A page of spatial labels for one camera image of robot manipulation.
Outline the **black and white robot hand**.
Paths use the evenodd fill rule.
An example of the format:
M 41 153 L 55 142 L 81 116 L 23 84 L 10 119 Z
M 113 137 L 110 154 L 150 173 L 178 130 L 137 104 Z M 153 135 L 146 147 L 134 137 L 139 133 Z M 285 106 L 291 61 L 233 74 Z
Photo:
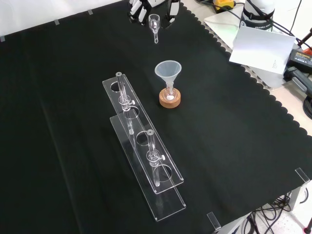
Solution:
M 138 22 L 141 25 L 145 25 L 151 11 L 165 3 L 168 4 L 168 10 L 162 18 L 161 24 L 162 28 L 166 29 L 175 21 L 178 15 L 180 7 L 179 0 L 130 0 L 128 18 L 130 22 Z

